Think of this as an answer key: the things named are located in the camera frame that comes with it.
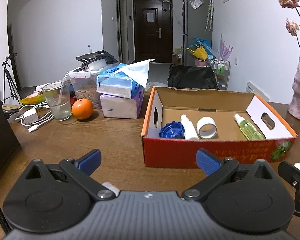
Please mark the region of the glass cup with straw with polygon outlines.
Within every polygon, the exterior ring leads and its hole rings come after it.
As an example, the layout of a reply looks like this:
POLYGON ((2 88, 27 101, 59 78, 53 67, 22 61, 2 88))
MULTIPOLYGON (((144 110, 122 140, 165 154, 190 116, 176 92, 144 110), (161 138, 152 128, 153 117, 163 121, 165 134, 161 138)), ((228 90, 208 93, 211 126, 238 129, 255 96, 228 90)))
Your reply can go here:
POLYGON ((42 87, 46 102, 57 121, 65 121, 72 116, 68 75, 67 72, 62 80, 42 87))

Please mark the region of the blue tissue pack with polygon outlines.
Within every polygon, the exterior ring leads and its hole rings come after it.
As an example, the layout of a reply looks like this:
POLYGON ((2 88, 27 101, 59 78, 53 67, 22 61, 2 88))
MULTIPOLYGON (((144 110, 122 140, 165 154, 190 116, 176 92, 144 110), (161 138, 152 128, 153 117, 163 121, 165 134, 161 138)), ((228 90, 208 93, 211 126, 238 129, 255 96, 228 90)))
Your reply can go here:
POLYGON ((146 88, 149 73, 148 59, 133 64, 121 63, 97 76, 96 91, 100 94, 131 99, 141 88, 146 88))

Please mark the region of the green spray bottle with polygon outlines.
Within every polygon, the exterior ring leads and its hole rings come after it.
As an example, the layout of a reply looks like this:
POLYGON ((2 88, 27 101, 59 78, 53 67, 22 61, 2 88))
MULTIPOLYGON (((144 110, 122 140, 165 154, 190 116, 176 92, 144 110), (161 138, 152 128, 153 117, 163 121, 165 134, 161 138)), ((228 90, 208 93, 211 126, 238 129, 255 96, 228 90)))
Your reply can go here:
POLYGON ((239 114, 234 115, 234 120, 239 126, 240 131, 249 141, 264 140, 264 136, 245 118, 239 114))

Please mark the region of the white tape roll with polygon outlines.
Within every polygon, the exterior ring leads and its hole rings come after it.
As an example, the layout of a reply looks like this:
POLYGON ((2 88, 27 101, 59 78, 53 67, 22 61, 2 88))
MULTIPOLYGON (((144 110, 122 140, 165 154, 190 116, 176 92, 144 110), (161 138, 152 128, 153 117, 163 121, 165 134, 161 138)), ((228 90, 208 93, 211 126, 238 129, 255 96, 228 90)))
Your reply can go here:
POLYGON ((200 139, 213 139, 217 134, 217 126, 213 118, 204 116, 197 122, 197 133, 200 139))

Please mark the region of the black device stack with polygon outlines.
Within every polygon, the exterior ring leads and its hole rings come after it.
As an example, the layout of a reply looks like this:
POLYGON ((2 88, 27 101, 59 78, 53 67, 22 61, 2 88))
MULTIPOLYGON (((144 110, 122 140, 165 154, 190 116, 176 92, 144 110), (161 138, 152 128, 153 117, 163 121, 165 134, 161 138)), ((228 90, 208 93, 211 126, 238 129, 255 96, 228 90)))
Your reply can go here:
POLYGON ((104 50, 78 56, 76 60, 81 63, 80 68, 83 71, 96 71, 117 63, 117 59, 104 50))

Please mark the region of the purple tissue pack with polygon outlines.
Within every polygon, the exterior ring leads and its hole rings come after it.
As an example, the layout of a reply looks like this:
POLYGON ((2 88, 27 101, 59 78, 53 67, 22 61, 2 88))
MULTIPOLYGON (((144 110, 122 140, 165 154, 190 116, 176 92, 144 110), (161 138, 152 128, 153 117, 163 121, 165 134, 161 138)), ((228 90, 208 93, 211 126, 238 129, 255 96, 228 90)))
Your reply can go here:
POLYGON ((144 89, 141 88, 131 99, 103 94, 100 96, 105 118, 138 119, 141 113, 144 89))

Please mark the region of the metal storage cart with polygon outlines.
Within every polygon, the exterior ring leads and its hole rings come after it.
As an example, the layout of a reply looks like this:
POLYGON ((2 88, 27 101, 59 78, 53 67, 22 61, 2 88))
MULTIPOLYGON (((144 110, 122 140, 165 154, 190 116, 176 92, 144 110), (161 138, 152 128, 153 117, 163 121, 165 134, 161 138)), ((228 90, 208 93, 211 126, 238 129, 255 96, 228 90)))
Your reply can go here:
POLYGON ((231 71, 230 62, 217 59, 207 60, 206 66, 214 71, 218 88, 220 90, 228 90, 231 71))

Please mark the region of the white spray bottle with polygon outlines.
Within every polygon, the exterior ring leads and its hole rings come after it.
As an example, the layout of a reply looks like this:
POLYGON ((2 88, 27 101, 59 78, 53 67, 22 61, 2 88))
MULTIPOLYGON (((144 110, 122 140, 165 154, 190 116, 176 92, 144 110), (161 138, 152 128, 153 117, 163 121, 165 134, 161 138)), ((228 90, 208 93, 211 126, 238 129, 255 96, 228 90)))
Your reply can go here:
POLYGON ((184 128, 184 138, 185 140, 199 140, 197 131, 193 125, 193 123, 188 119, 188 117, 183 114, 181 115, 181 124, 184 128))

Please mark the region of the grey refrigerator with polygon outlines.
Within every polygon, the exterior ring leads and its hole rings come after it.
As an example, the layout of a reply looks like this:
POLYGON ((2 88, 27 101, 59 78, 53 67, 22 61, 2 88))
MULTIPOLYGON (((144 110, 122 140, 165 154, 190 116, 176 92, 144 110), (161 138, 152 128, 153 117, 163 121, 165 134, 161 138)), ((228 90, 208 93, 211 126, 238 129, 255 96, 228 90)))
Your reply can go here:
POLYGON ((183 0, 183 65, 195 66, 195 59, 187 48, 195 44, 194 38, 212 43, 212 23, 209 15, 211 0, 183 0))

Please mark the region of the purple jar lid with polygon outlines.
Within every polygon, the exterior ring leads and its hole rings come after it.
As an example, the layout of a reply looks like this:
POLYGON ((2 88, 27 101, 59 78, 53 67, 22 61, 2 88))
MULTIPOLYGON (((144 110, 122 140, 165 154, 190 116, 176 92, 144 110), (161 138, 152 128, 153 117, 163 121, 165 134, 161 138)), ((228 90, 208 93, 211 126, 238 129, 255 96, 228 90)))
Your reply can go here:
POLYGON ((161 128, 159 137, 163 139, 184 139, 185 128, 181 122, 170 122, 161 128))

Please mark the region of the orange cardboard box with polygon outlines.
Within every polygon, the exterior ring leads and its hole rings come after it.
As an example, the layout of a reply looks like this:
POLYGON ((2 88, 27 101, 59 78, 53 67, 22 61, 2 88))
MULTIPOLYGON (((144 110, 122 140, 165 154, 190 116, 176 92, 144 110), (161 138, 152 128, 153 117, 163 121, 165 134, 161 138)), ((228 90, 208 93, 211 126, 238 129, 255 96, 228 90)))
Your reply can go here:
POLYGON ((142 127, 145 165, 195 168, 205 149, 244 164, 287 156, 296 132, 259 95, 153 87, 142 127))

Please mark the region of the orange fruit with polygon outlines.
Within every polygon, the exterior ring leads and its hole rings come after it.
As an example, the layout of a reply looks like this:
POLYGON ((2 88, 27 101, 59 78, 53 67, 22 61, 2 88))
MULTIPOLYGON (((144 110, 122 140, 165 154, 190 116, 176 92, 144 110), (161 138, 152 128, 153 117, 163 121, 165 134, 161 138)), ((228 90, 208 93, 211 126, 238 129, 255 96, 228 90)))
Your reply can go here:
POLYGON ((94 107, 90 100, 88 99, 79 99, 74 102, 72 108, 72 115, 77 120, 86 120, 89 119, 93 112, 94 107))

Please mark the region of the dark brown entrance door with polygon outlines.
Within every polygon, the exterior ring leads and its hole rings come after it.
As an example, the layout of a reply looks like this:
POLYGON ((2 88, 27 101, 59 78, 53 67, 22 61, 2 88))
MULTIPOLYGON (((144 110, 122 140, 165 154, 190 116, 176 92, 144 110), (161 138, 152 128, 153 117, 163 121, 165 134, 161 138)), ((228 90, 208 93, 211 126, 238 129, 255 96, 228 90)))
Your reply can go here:
POLYGON ((170 63, 173 48, 172 0, 133 0, 137 62, 170 63))

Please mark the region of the white board against wall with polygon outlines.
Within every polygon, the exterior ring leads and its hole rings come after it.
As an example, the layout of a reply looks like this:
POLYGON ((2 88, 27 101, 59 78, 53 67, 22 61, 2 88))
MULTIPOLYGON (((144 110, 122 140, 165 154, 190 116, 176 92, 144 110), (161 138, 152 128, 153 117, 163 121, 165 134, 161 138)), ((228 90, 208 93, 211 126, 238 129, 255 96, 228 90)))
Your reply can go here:
POLYGON ((269 102, 270 98, 264 93, 262 92, 257 86, 255 86, 253 83, 251 83, 250 81, 247 82, 247 86, 246 86, 246 93, 253 93, 253 94, 257 94, 259 95, 263 100, 269 102))

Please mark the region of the yellow bag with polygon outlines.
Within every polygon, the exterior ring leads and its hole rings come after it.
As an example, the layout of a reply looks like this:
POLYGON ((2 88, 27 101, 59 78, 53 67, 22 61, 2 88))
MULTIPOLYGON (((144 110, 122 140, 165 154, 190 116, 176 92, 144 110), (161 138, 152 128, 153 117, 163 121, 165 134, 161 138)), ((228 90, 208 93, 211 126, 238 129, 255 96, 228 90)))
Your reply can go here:
POLYGON ((190 48, 186 48, 186 50, 196 59, 205 61, 208 58, 208 53, 206 50, 201 46, 196 46, 195 50, 190 48))

